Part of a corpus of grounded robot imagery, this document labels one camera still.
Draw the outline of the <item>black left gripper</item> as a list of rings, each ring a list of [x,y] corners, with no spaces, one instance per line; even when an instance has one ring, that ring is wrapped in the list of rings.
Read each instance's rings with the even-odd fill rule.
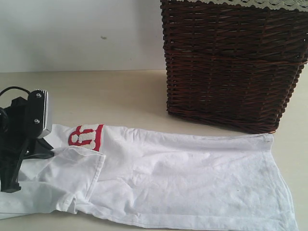
[[[52,130],[50,97],[46,90],[17,97],[0,109],[0,191],[21,190],[18,174],[30,142],[30,159],[54,157],[53,147],[42,139]]]

